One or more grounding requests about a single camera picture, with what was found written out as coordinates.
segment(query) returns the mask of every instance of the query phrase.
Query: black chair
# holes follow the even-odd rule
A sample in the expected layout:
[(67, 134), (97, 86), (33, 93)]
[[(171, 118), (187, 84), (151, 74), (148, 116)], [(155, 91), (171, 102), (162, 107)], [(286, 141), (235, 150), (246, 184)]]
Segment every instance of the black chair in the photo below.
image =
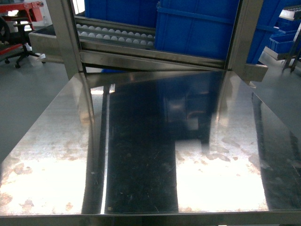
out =
[(26, 43), (30, 44), (30, 40), (28, 37), (28, 34), (31, 31), (25, 31), (25, 26), (26, 25), (31, 25), (31, 23), (27, 23), (27, 24), (21, 24), (21, 21), (27, 21), (28, 19), (26, 17), (16, 17), (16, 18), (11, 18), (11, 21), (17, 21), (17, 24), (14, 25), (18, 28), (18, 32), (10, 32), (9, 30), (9, 26), (7, 24), (7, 22), (0, 17), (0, 41), (3, 44), (9, 43), (9, 45), (17, 45), (17, 44), (22, 44), (23, 46), (23, 51), (20, 53), (16, 53), (13, 55), (10, 55), (8, 57), (5, 58), (5, 63), (9, 64), (9, 60), (10, 58), (14, 58), (14, 57), (19, 57), (15, 67), (16, 68), (20, 68), (20, 61), (23, 60), (24, 58), (28, 57), (28, 56), (34, 56), (34, 57), (39, 57), (39, 55), (33, 53), (32, 51), (28, 51), (27, 47), (26, 47)]

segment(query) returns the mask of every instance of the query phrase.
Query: stainless steel tabletop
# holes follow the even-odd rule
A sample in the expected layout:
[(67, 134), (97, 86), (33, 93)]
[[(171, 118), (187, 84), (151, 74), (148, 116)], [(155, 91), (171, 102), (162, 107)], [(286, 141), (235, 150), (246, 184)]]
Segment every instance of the stainless steel tabletop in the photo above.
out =
[(298, 138), (233, 72), (79, 73), (3, 162), (0, 215), (298, 223)]

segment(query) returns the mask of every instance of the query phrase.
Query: metal rack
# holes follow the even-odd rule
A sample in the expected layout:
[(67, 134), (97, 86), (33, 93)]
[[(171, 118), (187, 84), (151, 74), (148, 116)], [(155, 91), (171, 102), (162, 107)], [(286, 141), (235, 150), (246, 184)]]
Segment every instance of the metal rack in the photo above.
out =
[[(261, 81), (267, 67), (246, 64), (246, 59), (262, 3), (263, 0), (240, 1), (226, 61), (80, 39), (77, 35), (76, 23), (94, 25), (105, 23), (119, 28), (121, 26), (124, 28), (125, 25), (74, 17), (72, 3), (63, 0), (48, 1), (55, 35), (47, 36), (33, 32), (31, 40), (33, 48), (38, 52), (50, 53), (50, 55), (54, 51), (59, 53), (69, 78), (77, 72), (84, 72), (85, 65), (92, 65), (134, 71), (228, 70), (235, 71), (243, 80)], [(130, 25), (126, 27), (133, 30), (147, 29)]]

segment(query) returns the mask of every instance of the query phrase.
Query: blue crate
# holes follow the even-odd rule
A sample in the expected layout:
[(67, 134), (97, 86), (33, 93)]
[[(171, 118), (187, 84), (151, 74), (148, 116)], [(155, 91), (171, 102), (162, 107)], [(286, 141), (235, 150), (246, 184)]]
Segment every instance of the blue crate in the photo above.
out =
[(102, 69), (101, 73), (123, 73), (125, 71), (113, 70), (113, 69)]
[(277, 27), (287, 27), (287, 26), (293, 26), (293, 25), (299, 26), (300, 22), (301, 22), (301, 20), (290, 21), (290, 20), (286, 20), (283, 18), (278, 18), (278, 20), (276, 22), (276, 26)]
[(260, 58), (264, 47), (269, 43), (269, 38), (277, 31), (278, 28), (275, 27), (257, 25), (246, 61), (247, 63), (258, 63), (258, 59)]
[(158, 7), (155, 47), (158, 50), (225, 60), (234, 18)]
[(275, 26), (286, 0), (264, 0), (257, 24)]
[(285, 27), (279, 27), (278, 34), (296, 34), (298, 30), (299, 25), (298, 24), (293, 24), (290, 26), (285, 26)]
[(293, 46), (295, 34), (278, 35), (271, 37), (269, 40), (269, 48), (276, 53), (288, 53)]
[(85, 16), (156, 27), (157, 3), (158, 0), (85, 0)]
[(163, 8), (235, 19), (239, 0), (161, 0)]
[(286, 0), (285, 7), (301, 5), (301, 0)]

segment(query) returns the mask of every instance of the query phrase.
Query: gray floor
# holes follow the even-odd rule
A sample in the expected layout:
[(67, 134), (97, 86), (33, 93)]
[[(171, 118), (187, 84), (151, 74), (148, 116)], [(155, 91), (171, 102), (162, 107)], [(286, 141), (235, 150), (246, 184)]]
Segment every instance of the gray floor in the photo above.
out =
[(254, 82), (254, 93), (301, 138), (301, 69), (290, 73), (288, 68), (282, 72), (284, 60), (276, 61), (264, 52), (260, 61), (269, 69), (262, 82)]
[(16, 58), (0, 62), (0, 162), (68, 82), (63, 64), (35, 58), (24, 59), (20, 69)]

